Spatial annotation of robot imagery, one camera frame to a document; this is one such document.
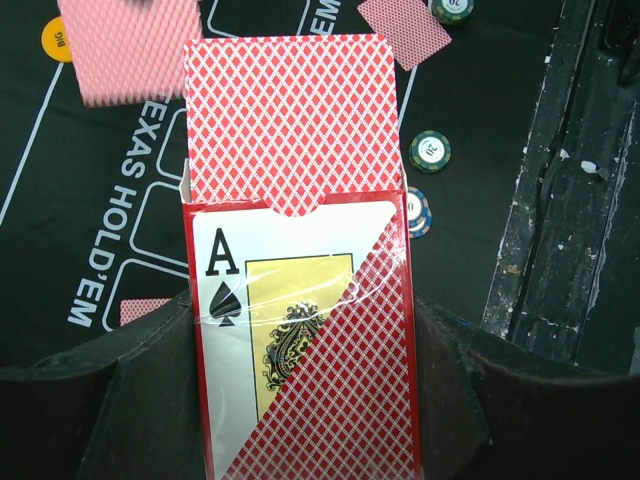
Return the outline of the yellow big blind button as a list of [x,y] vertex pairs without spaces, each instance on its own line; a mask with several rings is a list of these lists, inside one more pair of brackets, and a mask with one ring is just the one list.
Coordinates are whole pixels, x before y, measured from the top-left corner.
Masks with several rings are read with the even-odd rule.
[[71,63],[72,55],[61,16],[51,19],[41,33],[41,46],[44,52],[54,61]]

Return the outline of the green chips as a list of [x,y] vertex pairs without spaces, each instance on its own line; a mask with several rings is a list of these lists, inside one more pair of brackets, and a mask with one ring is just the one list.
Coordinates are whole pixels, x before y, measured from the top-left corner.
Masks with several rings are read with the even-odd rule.
[[458,25],[470,17],[474,6],[474,0],[432,0],[430,10],[441,24]]

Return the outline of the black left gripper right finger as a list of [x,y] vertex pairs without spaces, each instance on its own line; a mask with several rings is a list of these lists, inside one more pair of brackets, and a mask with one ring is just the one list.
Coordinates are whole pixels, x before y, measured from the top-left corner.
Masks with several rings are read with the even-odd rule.
[[636,479],[639,378],[532,353],[414,295],[425,479]]

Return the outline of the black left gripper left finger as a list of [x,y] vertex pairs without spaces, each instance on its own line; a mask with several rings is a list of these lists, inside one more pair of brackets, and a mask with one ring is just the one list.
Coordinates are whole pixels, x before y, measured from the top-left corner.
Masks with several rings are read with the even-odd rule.
[[4,479],[202,479],[188,292],[80,346],[1,371]]

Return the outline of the green poker chip stack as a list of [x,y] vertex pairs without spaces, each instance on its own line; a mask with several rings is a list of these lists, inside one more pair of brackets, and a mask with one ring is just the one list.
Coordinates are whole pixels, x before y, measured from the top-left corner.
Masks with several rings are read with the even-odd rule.
[[449,162],[452,147],[448,138],[434,130],[419,133],[409,147],[409,160],[421,172],[435,173]]

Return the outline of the red cards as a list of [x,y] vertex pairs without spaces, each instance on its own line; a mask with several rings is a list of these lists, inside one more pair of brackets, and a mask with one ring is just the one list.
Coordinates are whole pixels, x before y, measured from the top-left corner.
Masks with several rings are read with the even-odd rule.
[[447,47],[452,38],[421,0],[366,0],[357,11],[391,45],[395,60],[410,71]]
[[162,307],[170,298],[128,299],[120,302],[120,325],[124,326]]

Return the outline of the red playing card box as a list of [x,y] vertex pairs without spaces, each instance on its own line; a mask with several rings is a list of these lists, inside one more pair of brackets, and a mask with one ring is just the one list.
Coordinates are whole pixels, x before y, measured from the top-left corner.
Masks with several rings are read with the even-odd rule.
[[184,69],[206,476],[420,478],[389,43],[192,40]]

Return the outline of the red card being dealt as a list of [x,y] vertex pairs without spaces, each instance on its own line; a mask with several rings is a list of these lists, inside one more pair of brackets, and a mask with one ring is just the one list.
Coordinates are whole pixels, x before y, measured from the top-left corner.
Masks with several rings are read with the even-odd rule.
[[183,95],[184,46],[203,37],[199,1],[63,0],[58,7],[85,105]]

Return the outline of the blue poker chip stack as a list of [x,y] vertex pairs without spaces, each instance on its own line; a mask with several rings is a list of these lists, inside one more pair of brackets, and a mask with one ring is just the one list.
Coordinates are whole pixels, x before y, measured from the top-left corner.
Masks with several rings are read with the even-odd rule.
[[422,237],[432,226],[432,213],[427,197],[413,186],[407,189],[407,222],[412,239]]

